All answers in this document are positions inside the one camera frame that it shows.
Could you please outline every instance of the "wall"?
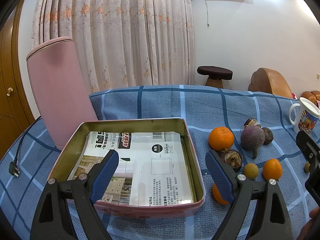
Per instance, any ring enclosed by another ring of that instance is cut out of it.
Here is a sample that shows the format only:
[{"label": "wall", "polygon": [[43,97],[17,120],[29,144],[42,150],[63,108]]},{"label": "wall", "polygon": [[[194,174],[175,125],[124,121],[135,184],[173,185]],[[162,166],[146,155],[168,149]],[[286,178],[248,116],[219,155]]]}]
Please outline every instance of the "wall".
[{"label": "wall", "polygon": [[19,23],[19,33],[18,33],[18,56],[19,56],[19,66],[20,73],[24,91],[33,113],[34,118],[37,118],[40,113],[38,111],[35,98],[31,90],[26,57],[31,51],[31,30],[32,30],[32,20],[33,12],[36,7],[37,0],[24,0],[22,6],[22,12],[20,16]]},{"label": "wall", "polygon": [[[303,0],[192,0],[195,63],[233,71],[231,90],[247,90],[260,67],[279,71],[293,93],[320,90],[320,26]],[[195,84],[207,76],[195,73]]]}]

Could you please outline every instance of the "pink trash can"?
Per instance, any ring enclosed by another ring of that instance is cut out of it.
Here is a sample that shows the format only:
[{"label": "pink trash can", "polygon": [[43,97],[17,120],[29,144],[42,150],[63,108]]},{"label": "pink trash can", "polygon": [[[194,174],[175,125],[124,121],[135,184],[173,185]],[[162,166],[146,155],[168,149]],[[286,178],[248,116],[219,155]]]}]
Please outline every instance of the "pink trash can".
[{"label": "pink trash can", "polygon": [[72,39],[59,37],[40,44],[28,54],[27,66],[39,112],[62,150],[82,122],[97,120]]}]

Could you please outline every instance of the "floral curtain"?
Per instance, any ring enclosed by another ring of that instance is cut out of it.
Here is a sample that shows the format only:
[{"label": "floral curtain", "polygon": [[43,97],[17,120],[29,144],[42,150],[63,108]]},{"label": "floral curtain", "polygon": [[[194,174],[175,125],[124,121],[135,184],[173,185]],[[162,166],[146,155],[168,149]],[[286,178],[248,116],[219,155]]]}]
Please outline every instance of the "floral curtain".
[{"label": "floral curtain", "polygon": [[61,36],[90,92],[194,83],[191,0],[38,0],[32,47]]}]

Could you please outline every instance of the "tangerine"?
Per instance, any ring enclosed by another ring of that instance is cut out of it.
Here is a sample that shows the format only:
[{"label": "tangerine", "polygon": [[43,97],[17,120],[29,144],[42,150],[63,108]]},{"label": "tangerine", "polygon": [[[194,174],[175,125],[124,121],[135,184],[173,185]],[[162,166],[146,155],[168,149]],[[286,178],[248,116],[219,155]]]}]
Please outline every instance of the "tangerine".
[{"label": "tangerine", "polygon": [[225,205],[225,206],[229,205],[229,202],[223,200],[223,198],[221,197],[220,192],[219,192],[217,185],[215,183],[212,186],[212,194],[213,194],[214,198],[216,199],[216,201],[218,201],[220,204]]},{"label": "tangerine", "polygon": [[227,127],[214,128],[209,134],[208,142],[212,149],[221,151],[229,149],[233,145],[235,137]]},{"label": "tangerine", "polygon": [[263,165],[262,174],[266,180],[269,180],[269,179],[279,180],[280,177],[282,176],[281,163],[277,159],[271,159],[266,161],[266,163]]}]

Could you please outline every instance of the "finger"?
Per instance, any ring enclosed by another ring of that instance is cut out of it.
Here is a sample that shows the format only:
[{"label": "finger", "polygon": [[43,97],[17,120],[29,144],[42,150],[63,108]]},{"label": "finger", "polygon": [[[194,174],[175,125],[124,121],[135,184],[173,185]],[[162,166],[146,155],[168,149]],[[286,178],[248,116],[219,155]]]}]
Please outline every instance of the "finger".
[{"label": "finger", "polygon": [[316,218],[317,214],[319,213],[319,210],[320,210],[320,207],[317,207],[317,208],[311,210],[309,217]]},{"label": "finger", "polygon": [[308,223],[306,223],[303,228],[301,228],[300,235],[298,236],[297,240],[303,240],[307,233],[310,231],[312,227],[313,221],[310,220]]}]

